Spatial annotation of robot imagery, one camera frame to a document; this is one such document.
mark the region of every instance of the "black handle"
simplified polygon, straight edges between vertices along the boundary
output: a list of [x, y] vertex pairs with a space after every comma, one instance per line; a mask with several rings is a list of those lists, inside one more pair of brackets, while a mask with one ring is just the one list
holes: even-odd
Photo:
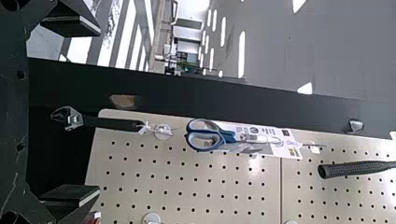
[[92, 128], [104, 128], [111, 129], [116, 131], [125, 131], [125, 132], [139, 132], [142, 127], [137, 127], [140, 125], [144, 125], [145, 123], [141, 120], [133, 120], [133, 119], [103, 119], [103, 118], [94, 118], [89, 116], [82, 116], [84, 119], [84, 125]]
[[344, 175], [368, 175], [396, 167], [396, 161], [355, 161], [341, 164], [320, 165], [318, 172], [323, 179]]

